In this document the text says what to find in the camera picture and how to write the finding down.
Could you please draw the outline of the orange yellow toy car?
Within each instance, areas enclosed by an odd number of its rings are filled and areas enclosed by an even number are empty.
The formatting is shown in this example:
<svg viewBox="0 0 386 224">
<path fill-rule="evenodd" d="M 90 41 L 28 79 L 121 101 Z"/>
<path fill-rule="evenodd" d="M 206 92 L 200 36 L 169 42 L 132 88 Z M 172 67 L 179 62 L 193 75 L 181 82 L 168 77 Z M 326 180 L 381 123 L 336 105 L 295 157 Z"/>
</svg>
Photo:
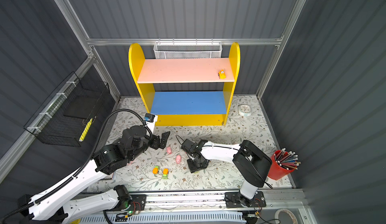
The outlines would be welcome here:
<svg viewBox="0 0 386 224">
<path fill-rule="evenodd" d="M 226 79 L 227 78 L 225 71 L 223 69 L 218 72 L 218 76 L 220 79 Z"/>
</svg>

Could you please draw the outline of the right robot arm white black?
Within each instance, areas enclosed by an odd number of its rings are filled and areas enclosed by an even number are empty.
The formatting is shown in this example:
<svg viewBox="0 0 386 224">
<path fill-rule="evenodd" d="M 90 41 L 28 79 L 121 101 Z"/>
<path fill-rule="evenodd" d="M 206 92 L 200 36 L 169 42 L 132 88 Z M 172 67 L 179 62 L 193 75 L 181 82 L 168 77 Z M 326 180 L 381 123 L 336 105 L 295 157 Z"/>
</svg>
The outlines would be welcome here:
<svg viewBox="0 0 386 224">
<path fill-rule="evenodd" d="M 206 169 L 211 160 L 232 163 L 236 166 L 244 181 L 234 197 L 225 197 L 229 206 L 231 203 L 248 208 L 253 206 L 257 191 L 267 184 L 266 178 L 272 160 L 249 140 L 244 140 L 241 144 L 226 145 L 208 140 L 195 143 L 186 139 L 181 149 L 189 157 L 187 163 L 191 173 Z"/>
</svg>

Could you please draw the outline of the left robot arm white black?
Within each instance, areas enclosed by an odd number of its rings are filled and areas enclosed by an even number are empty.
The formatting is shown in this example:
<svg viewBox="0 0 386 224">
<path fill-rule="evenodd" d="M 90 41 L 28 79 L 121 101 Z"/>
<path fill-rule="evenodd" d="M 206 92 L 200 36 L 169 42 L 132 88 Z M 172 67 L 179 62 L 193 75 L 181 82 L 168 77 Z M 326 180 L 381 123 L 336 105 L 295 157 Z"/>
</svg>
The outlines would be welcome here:
<svg viewBox="0 0 386 224">
<path fill-rule="evenodd" d="M 124 185 L 94 196 L 75 200 L 86 187 L 127 166 L 148 148 L 164 149 L 169 132 L 161 136 L 147 135 L 146 126 L 132 126 L 121 138 L 102 147 L 87 162 L 67 178 L 34 196 L 18 200 L 23 208 L 22 224 L 65 224 L 99 211 L 128 210 L 136 205 Z"/>
</svg>

